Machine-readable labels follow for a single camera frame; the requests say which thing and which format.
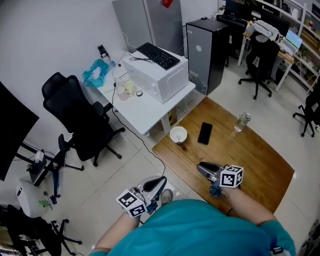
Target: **tripod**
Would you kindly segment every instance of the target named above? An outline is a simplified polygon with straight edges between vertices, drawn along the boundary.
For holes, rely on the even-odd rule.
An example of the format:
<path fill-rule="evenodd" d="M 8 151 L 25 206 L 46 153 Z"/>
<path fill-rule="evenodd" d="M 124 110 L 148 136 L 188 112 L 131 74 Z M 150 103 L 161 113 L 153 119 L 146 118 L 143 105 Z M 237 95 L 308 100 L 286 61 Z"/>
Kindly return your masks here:
<path fill-rule="evenodd" d="M 24 142 L 22 143 L 21 147 L 25 148 L 26 150 L 36 154 L 37 150 L 28 146 Z M 61 167 L 69 167 L 75 170 L 83 171 L 85 167 L 82 165 L 81 167 L 71 166 L 65 163 L 67 149 L 63 148 L 60 149 L 59 153 L 56 154 L 54 158 L 44 155 L 42 161 L 36 163 L 35 161 L 30 160 L 29 158 L 16 153 L 15 156 L 28 162 L 30 164 L 27 172 L 30 173 L 31 181 L 34 186 L 38 187 L 41 182 L 45 179 L 47 173 L 49 171 L 53 174 L 53 196 L 51 196 L 52 203 L 55 205 L 57 203 L 56 198 L 59 198 L 60 195 L 58 194 L 58 185 L 59 185 L 59 170 Z"/>

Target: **desk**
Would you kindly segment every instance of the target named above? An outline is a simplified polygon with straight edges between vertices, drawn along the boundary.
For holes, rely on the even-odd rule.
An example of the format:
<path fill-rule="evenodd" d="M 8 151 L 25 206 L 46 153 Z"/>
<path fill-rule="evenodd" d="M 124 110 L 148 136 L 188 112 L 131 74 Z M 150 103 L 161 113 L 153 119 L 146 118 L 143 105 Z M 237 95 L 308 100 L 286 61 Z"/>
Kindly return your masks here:
<path fill-rule="evenodd" d="M 274 213 L 291 182 L 294 170 L 259 135 L 249 127 L 237 133 L 237 118 L 208 97 L 204 98 L 180 123 L 188 136 L 185 150 L 174 144 L 169 135 L 153 147 L 184 182 L 208 203 L 227 213 L 230 206 L 222 197 L 209 193 L 210 182 L 197 171 L 199 162 L 244 167 L 241 189 Z M 213 124 L 208 145 L 198 143 L 202 122 Z"/>
<path fill-rule="evenodd" d="M 244 55 L 244 51 L 245 51 L 245 46 L 246 46 L 247 40 L 250 40 L 250 36 L 248 35 L 247 32 L 244 32 L 243 33 L 243 40 L 242 40 L 242 45 L 241 45 L 240 56 L 239 56 L 239 60 L 238 60 L 238 63 L 237 63 L 238 67 L 240 67 L 240 65 L 241 65 L 242 57 Z M 281 87 L 282 83 L 284 82 L 284 80 L 286 79 L 286 77 L 287 77 L 292 65 L 295 63 L 295 58 L 293 56 L 291 56 L 290 54 L 288 54 L 288 53 L 284 54 L 283 52 L 279 51 L 278 55 L 280 55 L 281 57 L 284 58 L 284 60 L 288 63 L 288 67 L 286 68 L 286 70 L 285 70 L 285 72 L 284 72 L 279 84 L 277 85 L 277 87 L 275 89 L 276 92 L 280 89 L 280 87 Z"/>
<path fill-rule="evenodd" d="M 114 77 L 129 79 L 129 75 L 122 62 L 121 67 L 116 67 Z M 109 72 L 105 78 L 104 86 L 98 90 L 111 103 L 114 93 L 114 78 L 112 72 Z M 172 110 L 181 100 L 183 100 L 196 86 L 189 82 L 184 88 L 178 91 L 164 104 L 157 101 L 149 93 L 137 85 L 137 90 L 141 90 L 143 95 L 129 97 L 127 100 L 120 100 L 117 93 L 114 94 L 113 106 L 123 115 L 123 117 L 142 135 L 148 134 L 148 131 L 161 120 L 164 134 L 170 132 L 170 121 L 168 112 Z"/>

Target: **computer monitor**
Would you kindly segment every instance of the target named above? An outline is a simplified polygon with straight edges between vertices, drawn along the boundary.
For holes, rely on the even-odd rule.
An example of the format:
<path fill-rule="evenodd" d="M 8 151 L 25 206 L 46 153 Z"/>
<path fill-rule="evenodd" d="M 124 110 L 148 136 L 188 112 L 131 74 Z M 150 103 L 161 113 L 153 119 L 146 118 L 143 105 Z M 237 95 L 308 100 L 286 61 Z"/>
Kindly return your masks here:
<path fill-rule="evenodd" d="M 286 36 L 288 33 L 290 23 L 279 16 L 269 13 L 265 10 L 261 11 L 261 20 L 279 30 L 279 33 Z"/>
<path fill-rule="evenodd" d="M 25 137 L 39 119 L 23 105 L 0 81 L 0 180 L 8 169 Z"/>
<path fill-rule="evenodd" d="M 225 1 L 225 13 L 227 15 L 234 15 L 237 18 L 242 18 L 249 21 L 251 19 L 252 8 L 233 0 Z"/>
<path fill-rule="evenodd" d="M 302 44 L 302 39 L 297 36 L 295 33 L 293 33 L 290 29 L 288 30 L 288 33 L 286 33 L 285 38 L 293 44 L 297 49 L 300 48 Z"/>

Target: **person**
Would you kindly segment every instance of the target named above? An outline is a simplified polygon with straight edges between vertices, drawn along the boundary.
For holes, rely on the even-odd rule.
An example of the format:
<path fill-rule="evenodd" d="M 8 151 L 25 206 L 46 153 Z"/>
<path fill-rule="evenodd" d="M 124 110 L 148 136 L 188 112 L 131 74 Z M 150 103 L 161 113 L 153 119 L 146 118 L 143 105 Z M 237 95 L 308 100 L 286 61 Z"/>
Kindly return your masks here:
<path fill-rule="evenodd" d="M 292 238 L 269 210 L 238 188 L 222 188 L 222 194 L 240 218 L 200 200 L 171 202 L 166 189 L 162 206 L 142 226 L 140 216 L 123 213 L 90 256 L 296 255 Z"/>

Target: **shoe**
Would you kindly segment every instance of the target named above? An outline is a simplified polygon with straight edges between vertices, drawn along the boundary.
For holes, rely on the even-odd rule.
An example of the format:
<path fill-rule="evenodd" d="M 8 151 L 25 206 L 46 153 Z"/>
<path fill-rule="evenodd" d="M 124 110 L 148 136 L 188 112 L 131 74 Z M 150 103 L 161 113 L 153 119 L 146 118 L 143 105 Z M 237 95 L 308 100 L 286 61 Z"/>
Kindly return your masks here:
<path fill-rule="evenodd" d="M 165 189 L 161 195 L 161 205 L 165 205 L 167 203 L 172 202 L 172 199 L 174 198 L 174 193 L 171 191 L 171 189 Z"/>

